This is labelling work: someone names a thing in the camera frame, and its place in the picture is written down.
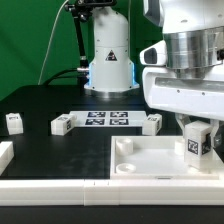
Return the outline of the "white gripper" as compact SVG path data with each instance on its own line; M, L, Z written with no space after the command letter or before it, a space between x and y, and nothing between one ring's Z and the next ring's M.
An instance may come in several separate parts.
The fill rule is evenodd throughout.
M147 105L176 113L182 133L190 123L188 115L211 119L211 145L219 147L224 135L224 63L210 67L203 79L177 78L166 67L164 41L142 50L140 62L145 66L142 82Z

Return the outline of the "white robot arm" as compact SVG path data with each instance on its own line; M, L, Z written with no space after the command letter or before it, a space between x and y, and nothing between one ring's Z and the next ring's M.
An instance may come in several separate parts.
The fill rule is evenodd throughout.
M163 40L140 61L149 107L211 120L211 144L224 143L224 0L143 0L144 15Z

